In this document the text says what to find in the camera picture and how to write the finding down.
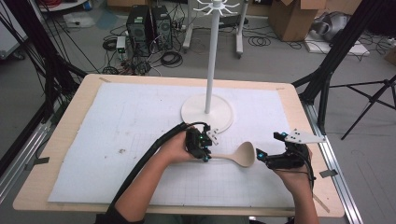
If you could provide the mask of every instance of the white device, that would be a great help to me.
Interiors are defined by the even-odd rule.
[[[306,133],[297,129],[294,129],[285,137],[286,142],[308,144],[308,143],[321,143],[325,142],[325,138],[317,137],[312,133]]]
[[[122,62],[125,62],[128,59],[128,52],[126,48],[126,36],[118,36],[117,37],[117,54],[119,55],[119,59]]]

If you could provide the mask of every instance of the black tape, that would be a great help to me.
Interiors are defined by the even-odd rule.
[[[33,164],[26,164],[25,165],[25,170],[26,171],[31,171],[31,170],[33,170],[33,167],[35,165],[49,163],[49,161],[50,161],[50,157],[35,159],[33,161]]]
[[[321,175],[322,178],[325,178],[325,177],[328,177],[328,176],[338,175],[338,173],[335,170],[327,170],[327,171],[320,172],[320,175]]]

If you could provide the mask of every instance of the person's arm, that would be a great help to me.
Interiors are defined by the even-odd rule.
[[[306,167],[275,171],[282,179],[285,187],[293,196],[295,206],[295,224],[319,223]]]
[[[193,159],[185,150],[185,138],[186,132],[182,132],[163,144],[117,200],[115,208],[127,221],[139,221],[144,218],[163,171],[169,164]]]

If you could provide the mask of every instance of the wooden spoon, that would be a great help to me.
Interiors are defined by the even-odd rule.
[[[213,159],[227,159],[240,166],[249,167],[256,160],[254,147],[250,142],[244,142],[233,154],[210,154]]]

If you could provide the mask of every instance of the round base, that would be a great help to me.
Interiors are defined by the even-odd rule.
[[[181,117],[186,123],[203,121],[219,133],[227,130],[233,123],[233,109],[223,98],[212,95],[210,113],[205,113],[206,95],[194,95],[181,107]]]

